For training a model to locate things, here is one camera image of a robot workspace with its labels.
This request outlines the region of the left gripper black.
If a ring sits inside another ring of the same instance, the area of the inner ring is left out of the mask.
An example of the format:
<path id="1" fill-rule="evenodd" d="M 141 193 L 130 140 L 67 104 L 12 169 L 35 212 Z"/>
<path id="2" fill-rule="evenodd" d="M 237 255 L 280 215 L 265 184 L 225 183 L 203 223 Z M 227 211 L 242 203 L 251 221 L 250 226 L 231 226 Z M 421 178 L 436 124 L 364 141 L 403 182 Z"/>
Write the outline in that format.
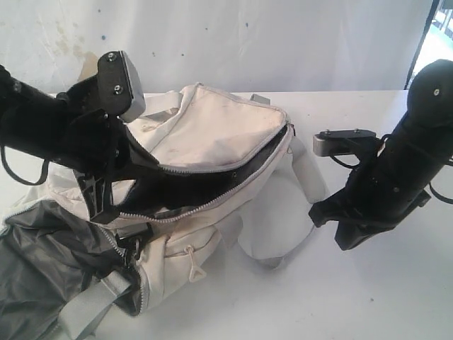
<path id="1" fill-rule="evenodd" d="M 90 221 L 109 223 L 118 212 L 151 216 L 161 210 L 198 207 L 227 189 L 227 173 L 161 171 L 119 116 L 127 92 L 91 76 L 57 94 L 45 109 L 46 162 L 74 171 Z M 113 205 L 113 179 L 141 177 Z"/>

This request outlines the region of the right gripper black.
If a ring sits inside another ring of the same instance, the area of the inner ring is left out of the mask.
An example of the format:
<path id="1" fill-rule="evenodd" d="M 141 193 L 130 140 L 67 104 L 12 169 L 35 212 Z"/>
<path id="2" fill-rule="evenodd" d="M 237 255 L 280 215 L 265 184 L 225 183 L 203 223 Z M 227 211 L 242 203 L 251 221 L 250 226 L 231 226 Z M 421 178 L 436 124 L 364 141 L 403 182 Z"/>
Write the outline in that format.
<path id="1" fill-rule="evenodd" d="M 314 203 L 309 217 L 315 227 L 338 222 L 335 241 L 341 250 L 358 247 L 382 232 L 394 229 L 408 214 L 429 200 L 424 187 L 430 181 L 426 171 L 356 169 L 344 189 Z"/>

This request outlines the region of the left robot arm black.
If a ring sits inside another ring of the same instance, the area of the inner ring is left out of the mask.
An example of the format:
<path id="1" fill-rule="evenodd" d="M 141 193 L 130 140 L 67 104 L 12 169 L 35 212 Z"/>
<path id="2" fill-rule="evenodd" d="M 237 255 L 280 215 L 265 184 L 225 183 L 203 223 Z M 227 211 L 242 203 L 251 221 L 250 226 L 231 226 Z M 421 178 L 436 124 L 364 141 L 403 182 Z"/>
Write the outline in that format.
<path id="1" fill-rule="evenodd" d="M 156 208 L 198 205 L 220 194 L 226 174 L 171 174 L 132 137 L 126 115 L 141 115 L 145 106 L 123 66 L 101 70 L 56 97 L 2 69 L 1 146 L 41 158 L 40 183 L 50 162 L 74 170 L 89 219 L 101 224 L 118 215 L 116 181 L 138 181 L 133 201 L 149 196 Z"/>

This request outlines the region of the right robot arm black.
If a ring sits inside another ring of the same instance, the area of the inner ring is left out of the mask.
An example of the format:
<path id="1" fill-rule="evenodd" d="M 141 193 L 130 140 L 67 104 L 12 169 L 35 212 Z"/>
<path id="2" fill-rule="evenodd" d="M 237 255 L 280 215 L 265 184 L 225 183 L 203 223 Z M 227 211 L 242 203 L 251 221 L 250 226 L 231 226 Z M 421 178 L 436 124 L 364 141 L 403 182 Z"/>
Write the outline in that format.
<path id="1" fill-rule="evenodd" d="M 452 61 L 439 59 L 418 72 L 406 112 L 391 133 L 324 130 L 314 135 L 313 147 L 334 162 L 345 155 L 358 160 L 346 166 L 345 186 L 309 211 L 315 227 L 338 223 L 335 241 L 343 251 L 393 230 L 432 197 L 452 203 L 431 185 L 452 165 Z"/>

